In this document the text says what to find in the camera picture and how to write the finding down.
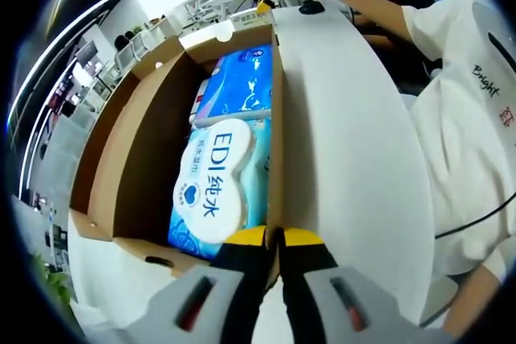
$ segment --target monitor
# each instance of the monitor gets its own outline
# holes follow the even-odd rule
[[[84,68],[86,64],[98,53],[94,41],[88,42],[78,52],[75,53],[77,62]]]

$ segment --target chair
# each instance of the chair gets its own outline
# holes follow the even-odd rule
[[[114,57],[114,62],[119,67],[122,76],[125,76],[127,73],[129,73],[136,62],[138,62],[138,59],[136,58],[133,51],[132,44],[128,44],[125,48],[117,52],[116,56]]]
[[[144,43],[144,39],[141,32],[137,34],[133,39],[131,39],[131,45],[136,60],[142,60],[145,54],[147,54],[150,51],[150,49]]]

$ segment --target white shirt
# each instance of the white shirt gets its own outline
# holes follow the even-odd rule
[[[431,180],[436,234],[484,217],[516,191],[516,73],[493,54],[472,4],[402,7],[417,48],[443,59],[443,71],[410,110]],[[516,259],[515,234],[513,201],[489,220],[436,241],[435,270],[460,274],[484,262],[502,280]]]

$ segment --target black hair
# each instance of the black hair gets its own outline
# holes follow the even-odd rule
[[[126,31],[126,33],[123,36],[125,36],[126,38],[131,40],[131,39],[133,39],[135,37],[135,34],[132,31]]]
[[[119,35],[114,40],[114,48],[118,51],[123,50],[129,44],[129,39],[123,35]]]

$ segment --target blue tissue pack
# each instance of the blue tissue pack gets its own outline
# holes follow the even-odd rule
[[[221,58],[208,81],[196,127],[225,118],[270,118],[273,86],[273,47],[265,44]]]
[[[239,170],[238,176],[235,178],[239,187],[239,192],[243,193],[244,206],[243,210],[245,215],[242,223],[238,226],[240,229],[247,229],[265,224],[265,218],[267,215],[267,197],[268,197],[268,166],[269,166],[269,155],[271,146],[271,120],[270,118],[262,118],[257,120],[247,120],[245,123],[252,130],[252,147],[246,151],[246,155],[242,158],[241,169]],[[220,140],[227,140],[227,135],[218,136]],[[203,163],[208,163],[210,159],[209,155],[205,155],[213,151],[210,149],[208,142],[210,141],[210,128],[201,128],[192,132],[189,145],[195,145],[192,151],[188,151],[189,147],[186,148],[183,159],[181,160],[181,170],[178,177],[176,187],[174,188],[174,207],[172,210],[172,217],[169,227],[169,244],[177,249],[183,251],[186,254],[194,255],[201,259],[212,260],[218,253],[218,250],[222,246],[222,243],[206,243],[197,238],[191,230],[189,230],[187,224],[188,214],[186,212],[189,207],[197,200],[196,196],[202,196],[206,190],[206,194],[213,188],[213,186],[203,185],[206,180],[210,178],[213,180],[213,174],[208,172],[209,168]],[[187,194],[191,194],[188,191],[192,187],[197,188],[197,193],[187,197]],[[240,201],[241,198],[228,197],[226,200],[229,204],[233,204],[236,201]],[[217,204],[219,208],[218,216],[224,217],[229,216],[229,209],[225,210],[223,203]],[[210,211],[206,211],[206,215],[210,218]],[[203,232],[211,233],[216,228],[216,224],[209,225]]]

